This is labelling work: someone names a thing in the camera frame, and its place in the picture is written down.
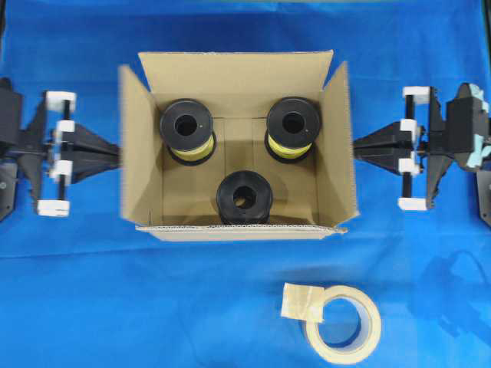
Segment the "masking tape roll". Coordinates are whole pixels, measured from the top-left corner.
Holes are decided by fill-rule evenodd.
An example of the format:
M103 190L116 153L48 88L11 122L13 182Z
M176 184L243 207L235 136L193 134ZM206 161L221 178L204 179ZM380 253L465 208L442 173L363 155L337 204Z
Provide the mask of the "masking tape roll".
M270 135L268 135L268 143L269 146L271 147L272 151L276 153L278 156L280 156L283 159L296 159L306 153L310 147L312 146L312 143L302 147L302 148L288 148L280 145L277 143L273 138L271 138Z
M214 144L215 143L213 141L213 135L212 135L212 136L209 136L209 139L205 144L203 144L202 146L199 146L196 149L192 149L190 151L179 151L177 149L171 148L171 150L180 159L182 159L184 161L193 162L193 161L197 161L199 159L204 159L205 157L207 157L213 151L213 145Z
M322 359L334 364L356 364L367 358L377 347L382 322L377 306L363 292L348 286L321 287L285 284L282 316L304 321L308 342ZM344 299L354 305L360 317L357 337L346 347L330 347L319 333L319 313L328 303Z

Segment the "blue cloth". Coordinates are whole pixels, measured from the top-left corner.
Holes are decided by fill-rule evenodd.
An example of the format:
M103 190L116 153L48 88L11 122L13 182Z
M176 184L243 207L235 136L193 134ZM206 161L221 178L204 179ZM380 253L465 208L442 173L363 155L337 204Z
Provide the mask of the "blue cloth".
M75 119L112 142L117 66L143 77L138 51L332 48L332 70L349 63L355 138L403 116L406 85L433 85L443 102L464 81L491 94L478 0L15 0L7 23L0 71L25 95L24 124L43 90L71 90ZM434 210L404 213L400 178L355 168L361 216L310 242L157 241L119 218L118 171L71 186L69 219L42 218L22 181L0 224L0 366L328 366L279 316L286 281L347 284L375 301L381 341L359 366L491 366L491 230L474 177L453 166ZM329 315L331 332L349 335L348 315Z

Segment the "black spool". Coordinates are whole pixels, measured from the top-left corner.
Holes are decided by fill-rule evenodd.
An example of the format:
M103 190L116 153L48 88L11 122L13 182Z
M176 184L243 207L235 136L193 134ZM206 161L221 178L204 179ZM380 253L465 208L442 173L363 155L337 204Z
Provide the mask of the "black spool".
M205 105L196 100L173 101L160 118L160 136L173 159L183 165L204 163L215 152L216 136L213 132L212 115ZM188 153L200 148L210 137L213 138L213 147L206 156L191 161L178 157L178 153Z
M273 203L268 181L253 171L228 175L216 192L216 204L225 225L265 224Z
M296 163L304 159L307 152L293 159L279 156L269 145L269 136L280 146L296 150L311 145L321 130L318 108L302 97L286 97L275 103L267 118L265 146L269 154L282 163Z

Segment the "box flap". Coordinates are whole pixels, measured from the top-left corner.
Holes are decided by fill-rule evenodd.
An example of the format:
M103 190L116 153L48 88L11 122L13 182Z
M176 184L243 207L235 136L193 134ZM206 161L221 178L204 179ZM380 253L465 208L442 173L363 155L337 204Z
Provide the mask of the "box flap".
M170 242L323 239L346 232L343 228L315 225L153 226L137 230Z
M121 216L141 225L160 225L162 140L152 96L128 66L119 70L121 114Z
M358 215L346 63L336 70L319 102L323 122L316 140L319 224L335 226Z
M213 117L265 117L283 97L317 100L333 51L139 55L161 110L186 97L201 101Z

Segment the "cardboard box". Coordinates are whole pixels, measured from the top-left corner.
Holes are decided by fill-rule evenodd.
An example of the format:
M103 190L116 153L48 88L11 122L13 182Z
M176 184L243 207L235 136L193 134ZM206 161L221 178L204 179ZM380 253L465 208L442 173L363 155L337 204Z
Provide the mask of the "cardboard box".
M140 53L150 92L120 67L121 215L162 240L324 238L358 214L348 72L341 65L323 89L332 51L298 53ZM275 161L264 146L265 117L283 97L318 102L315 150L297 164ZM205 104L218 145L204 164L182 166L160 138L161 111L179 98ZM237 170L270 183L271 225L222 225L216 190Z

